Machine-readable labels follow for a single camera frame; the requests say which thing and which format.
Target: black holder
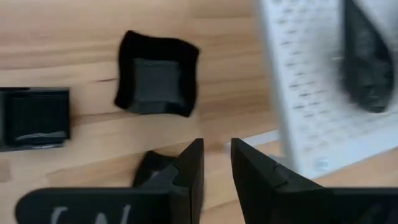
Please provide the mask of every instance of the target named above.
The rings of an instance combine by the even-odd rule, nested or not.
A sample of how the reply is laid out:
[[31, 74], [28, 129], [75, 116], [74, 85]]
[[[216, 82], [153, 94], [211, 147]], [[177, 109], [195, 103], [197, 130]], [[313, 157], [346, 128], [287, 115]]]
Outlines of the black holder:
[[199, 53], [183, 40], [127, 31], [119, 49], [115, 105], [138, 114], [190, 116], [197, 98]]
[[246, 224], [398, 223], [397, 188], [325, 188], [240, 139], [231, 161]]
[[70, 139], [69, 89], [0, 88], [0, 151], [62, 147]]
[[35, 190], [19, 200], [16, 219], [19, 224], [199, 224], [203, 155], [203, 140], [196, 139], [170, 165], [136, 188]]

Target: wood grain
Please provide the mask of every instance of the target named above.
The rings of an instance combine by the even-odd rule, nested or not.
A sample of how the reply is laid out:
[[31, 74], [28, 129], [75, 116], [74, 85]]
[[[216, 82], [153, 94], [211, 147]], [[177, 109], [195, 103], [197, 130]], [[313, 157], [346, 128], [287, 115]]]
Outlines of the wood grain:
[[[62, 149], [0, 153], [0, 220], [41, 187], [127, 187], [144, 152], [176, 156], [205, 138], [202, 223], [244, 223], [224, 143], [278, 128], [268, 64], [251, 1], [0, 1], [0, 86], [68, 86], [72, 140]], [[127, 30], [187, 40], [201, 49], [190, 118], [139, 116], [113, 105], [116, 57]], [[280, 154], [279, 142], [257, 147]], [[396, 186], [397, 151], [317, 180]]]

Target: black velvet tray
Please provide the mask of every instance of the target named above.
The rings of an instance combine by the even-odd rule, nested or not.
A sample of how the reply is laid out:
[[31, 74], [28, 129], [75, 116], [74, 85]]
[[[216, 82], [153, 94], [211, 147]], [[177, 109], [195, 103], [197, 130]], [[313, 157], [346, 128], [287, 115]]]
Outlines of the black velvet tray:
[[199, 49], [186, 41], [127, 31], [119, 49], [115, 105], [138, 114], [190, 116]]

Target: black object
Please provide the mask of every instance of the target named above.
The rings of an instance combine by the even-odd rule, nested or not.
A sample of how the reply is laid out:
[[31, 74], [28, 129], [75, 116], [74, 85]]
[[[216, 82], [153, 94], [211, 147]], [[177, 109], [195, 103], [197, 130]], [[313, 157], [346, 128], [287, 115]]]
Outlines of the black object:
[[146, 152], [141, 164], [138, 166], [132, 187], [138, 187], [155, 177], [175, 159], [176, 157], [164, 156], [154, 151]]
[[324, 188], [240, 139], [231, 161], [246, 224], [398, 223], [397, 188]]
[[35, 190], [18, 201], [16, 219], [19, 224], [199, 224], [203, 153], [203, 140], [194, 140], [137, 188]]
[[1, 151], [61, 147], [70, 139], [69, 89], [0, 88]]
[[197, 98], [199, 52], [182, 40], [127, 31], [119, 49], [115, 105], [139, 114], [190, 116]]
[[394, 90], [391, 53], [365, 13], [353, 0], [344, 0], [344, 60], [342, 82], [362, 109], [381, 113]]

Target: wooden table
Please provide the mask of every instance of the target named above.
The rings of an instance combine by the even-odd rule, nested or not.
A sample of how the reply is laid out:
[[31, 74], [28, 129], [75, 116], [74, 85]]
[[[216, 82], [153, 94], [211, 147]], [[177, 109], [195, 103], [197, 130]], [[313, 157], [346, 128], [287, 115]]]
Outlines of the wooden table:
[[[73, 114], [65, 148], [0, 153], [0, 222], [15, 223], [14, 205], [30, 190], [129, 186], [145, 151], [177, 155], [205, 138], [202, 223], [243, 223], [223, 143], [278, 128], [253, 7], [243, 0], [0, 2], [0, 86], [69, 86]], [[201, 48], [190, 118], [138, 116], [113, 105], [117, 49], [129, 29]], [[396, 158], [392, 151], [319, 183], [393, 186]]]

